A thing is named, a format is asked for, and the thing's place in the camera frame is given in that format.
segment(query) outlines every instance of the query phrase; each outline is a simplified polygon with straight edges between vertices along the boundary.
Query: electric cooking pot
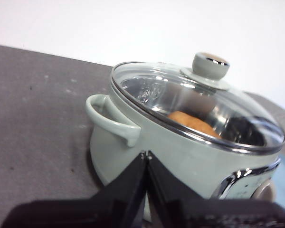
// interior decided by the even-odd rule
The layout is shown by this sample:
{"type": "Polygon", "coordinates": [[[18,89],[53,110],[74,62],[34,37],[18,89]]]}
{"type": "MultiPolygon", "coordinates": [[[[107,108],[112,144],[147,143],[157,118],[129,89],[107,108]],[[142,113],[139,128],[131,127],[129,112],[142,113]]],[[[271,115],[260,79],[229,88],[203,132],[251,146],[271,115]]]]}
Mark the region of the electric cooking pot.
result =
{"type": "MultiPolygon", "coordinates": [[[[127,62],[111,72],[109,95],[92,95],[93,165],[103,184],[142,151],[157,158],[204,198],[274,200],[270,180],[285,133],[257,102],[222,80],[229,63],[197,53],[192,69],[127,62]],[[180,124],[179,111],[211,126],[219,137],[180,124]]],[[[150,212],[145,207],[145,218],[150,212]]]]}

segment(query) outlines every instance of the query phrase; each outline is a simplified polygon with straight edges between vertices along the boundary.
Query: pot handle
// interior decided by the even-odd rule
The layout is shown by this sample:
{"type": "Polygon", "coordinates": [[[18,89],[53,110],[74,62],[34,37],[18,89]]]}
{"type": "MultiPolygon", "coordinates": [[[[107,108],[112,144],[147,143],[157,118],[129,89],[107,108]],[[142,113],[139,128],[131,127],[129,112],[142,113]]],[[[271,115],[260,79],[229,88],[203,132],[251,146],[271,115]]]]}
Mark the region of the pot handle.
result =
{"type": "Polygon", "coordinates": [[[97,94],[92,95],[86,100],[86,112],[91,118],[91,120],[99,127],[107,130],[111,133],[119,135],[127,140],[127,145],[129,147],[135,146],[140,132],[141,127],[132,122],[128,117],[126,117],[111,101],[108,95],[97,94]],[[106,107],[108,112],[120,122],[108,119],[97,112],[93,105],[99,106],[100,110],[106,107]]]}

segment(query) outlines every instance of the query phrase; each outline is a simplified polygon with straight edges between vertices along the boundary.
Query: glass lid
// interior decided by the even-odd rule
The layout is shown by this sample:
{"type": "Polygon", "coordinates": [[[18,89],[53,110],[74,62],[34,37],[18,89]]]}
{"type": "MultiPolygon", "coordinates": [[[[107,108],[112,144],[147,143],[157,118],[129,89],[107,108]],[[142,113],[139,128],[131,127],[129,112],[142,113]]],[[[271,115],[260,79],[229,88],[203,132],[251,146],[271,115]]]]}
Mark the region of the glass lid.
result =
{"type": "Polygon", "coordinates": [[[183,136],[239,153],[279,151],[284,131],[251,97],[221,80],[228,68],[206,53],[195,56],[193,70],[129,62],[113,68],[112,84],[145,116],[183,136]]]}

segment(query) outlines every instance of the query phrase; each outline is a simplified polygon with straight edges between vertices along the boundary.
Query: stainless steel rim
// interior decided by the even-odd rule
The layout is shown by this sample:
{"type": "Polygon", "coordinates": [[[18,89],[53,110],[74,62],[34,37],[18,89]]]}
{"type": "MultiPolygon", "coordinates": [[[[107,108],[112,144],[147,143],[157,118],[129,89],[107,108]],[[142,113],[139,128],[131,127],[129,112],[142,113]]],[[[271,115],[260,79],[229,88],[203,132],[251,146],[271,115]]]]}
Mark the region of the stainless steel rim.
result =
{"type": "Polygon", "coordinates": [[[118,84],[113,80],[112,74],[115,69],[121,65],[129,64],[129,63],[142,63],[142,62],[124,62],[120,63],[112,68],[111,71],[111,86],[113,90],[132,108],[141,113],[146,118],[152,120],[153,122],[159,124],[166,129],[169,129],[181,136],[192,139],[202,144],[206,144],[217,149],[221,149],[224,151],[230,151],[240,154],[249,154],[249,155],[270,155],[277,153],[281,150],[285,142],[285,133],[284,133],[284,141],[279,146],[276,147],[264,147],[264,146],[254,146],[247,144],[240,144],[236,142],[231,142],[228,140],[218,139],[216,137],[204,134],[202,132],[198,132],[194,129],[188,128],[186,126],[182,126],[180,124],[175,123],[173,120],[163,117],[161,114],[153,110],[149,110],[144,105],[139,103],[132,97],[130,94],[125,93],[118,84]]]}

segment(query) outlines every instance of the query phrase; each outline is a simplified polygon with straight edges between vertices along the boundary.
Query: lid knob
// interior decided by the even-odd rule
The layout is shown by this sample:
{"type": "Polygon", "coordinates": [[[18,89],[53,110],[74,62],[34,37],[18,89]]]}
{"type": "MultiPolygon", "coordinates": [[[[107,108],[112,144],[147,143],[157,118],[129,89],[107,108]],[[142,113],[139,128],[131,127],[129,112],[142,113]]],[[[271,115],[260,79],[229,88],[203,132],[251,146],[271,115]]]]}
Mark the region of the lid knob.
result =
{"type": "Polygon", "coordinates": [[[204,52],[195,54],[192,63],[193,73],[211,80],[220,80],[224,77],[229,66],[226,60],[204,52]]]}

